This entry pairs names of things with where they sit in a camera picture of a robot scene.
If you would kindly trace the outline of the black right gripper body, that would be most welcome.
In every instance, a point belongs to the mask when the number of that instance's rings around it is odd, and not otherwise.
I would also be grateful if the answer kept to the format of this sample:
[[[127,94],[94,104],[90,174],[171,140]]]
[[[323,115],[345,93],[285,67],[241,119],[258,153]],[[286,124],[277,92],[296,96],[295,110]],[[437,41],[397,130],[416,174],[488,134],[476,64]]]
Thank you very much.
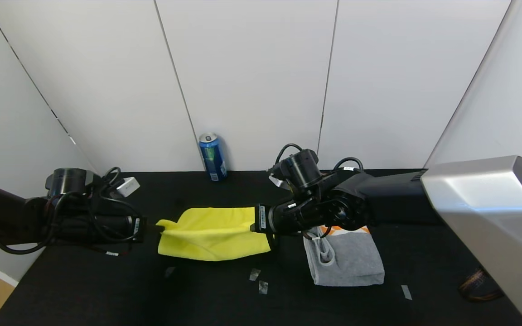
[[[286,215],[292,202],[278,205],[257,204],[255,206],[254,231],[266,235],[292,235],[300,231],[300,225],[292,215]]]

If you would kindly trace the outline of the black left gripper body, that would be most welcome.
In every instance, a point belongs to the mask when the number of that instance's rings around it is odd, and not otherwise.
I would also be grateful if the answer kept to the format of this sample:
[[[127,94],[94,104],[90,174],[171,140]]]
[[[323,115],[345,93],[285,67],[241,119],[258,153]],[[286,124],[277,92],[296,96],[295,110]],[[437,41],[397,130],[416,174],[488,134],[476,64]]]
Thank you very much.
[[[145,230],[146,219],[143,217],[94,217],[95,244],[142,243],[145,237]]]

